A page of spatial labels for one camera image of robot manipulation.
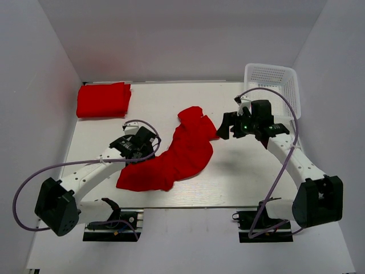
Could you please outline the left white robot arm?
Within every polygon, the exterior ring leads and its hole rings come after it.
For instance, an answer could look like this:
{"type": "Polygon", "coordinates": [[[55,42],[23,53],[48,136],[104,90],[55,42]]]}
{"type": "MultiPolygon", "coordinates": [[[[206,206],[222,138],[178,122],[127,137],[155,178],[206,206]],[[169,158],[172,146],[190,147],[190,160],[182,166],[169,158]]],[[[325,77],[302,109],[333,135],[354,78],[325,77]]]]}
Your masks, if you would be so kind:
{"type": "Polygon", "coordinates": [[[57,235],[64,236],[78,224],[103,222],[113,228],[120,223],[120,207],[109,198],[83,201],[83,198],[112,174],[155,155],[157,133],[141,126],[125,130],[95,163],[88,163],[59,180],[48,178],[40,188],[35,214],[57,235]]]}

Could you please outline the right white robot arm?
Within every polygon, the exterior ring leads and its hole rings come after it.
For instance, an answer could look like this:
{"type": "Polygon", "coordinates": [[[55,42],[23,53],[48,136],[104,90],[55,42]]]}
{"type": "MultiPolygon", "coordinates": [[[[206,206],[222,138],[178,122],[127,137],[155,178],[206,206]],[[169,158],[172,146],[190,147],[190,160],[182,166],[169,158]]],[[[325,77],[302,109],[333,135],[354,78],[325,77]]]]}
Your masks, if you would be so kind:
{"type": "Polygon", "coordinates": [[[309,228],[342,219],[343,182],[325,174],[294,144],[295,136],[286,126],[275,123],[268,100],[243,103],[238,111],[223,114],[217,136],[228,140],[247,135],[254,135],[279,160],[297,186],[293,200],[270,198],[260,203],[260,225],[269,228],[278,220],[288,220],[309,228]]]}

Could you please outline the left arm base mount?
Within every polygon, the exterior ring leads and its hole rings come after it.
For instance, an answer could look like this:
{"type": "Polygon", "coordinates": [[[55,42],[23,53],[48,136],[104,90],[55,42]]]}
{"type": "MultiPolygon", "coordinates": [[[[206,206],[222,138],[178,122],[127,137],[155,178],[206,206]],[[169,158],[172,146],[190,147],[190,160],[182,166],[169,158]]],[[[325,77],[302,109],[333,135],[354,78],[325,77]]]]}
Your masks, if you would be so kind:
{"type": "Polygon", "coordinates": [[[122,209],[114,213],[108,224],[87,224],[84,242],[137,242],[143,230],[143,209],[122,209]]]}

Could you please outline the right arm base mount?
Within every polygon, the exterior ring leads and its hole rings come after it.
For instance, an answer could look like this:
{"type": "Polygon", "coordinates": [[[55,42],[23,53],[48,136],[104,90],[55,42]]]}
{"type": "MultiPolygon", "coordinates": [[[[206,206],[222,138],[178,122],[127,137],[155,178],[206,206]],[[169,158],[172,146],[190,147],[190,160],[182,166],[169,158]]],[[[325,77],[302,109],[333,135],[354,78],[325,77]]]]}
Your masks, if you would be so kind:
{"type": "MultiPolygon", "coordinates": [[[[232,214],[232,220],[238,224],[238,237],[240,243],[290,243],[293,242],[293,236],[291,234],[291,224],[286,223],[275,229],[271,229],[257,237],[249,238],[249,231],[253,224],[254,218],[257,214],[257,210],[254,208],[242,208],[232,214]]],[[[264,212],[252,234],[259,233],[267,228],[277,225],[281,222],[280,219],[269,219],[267,213],[264,212]]]]}

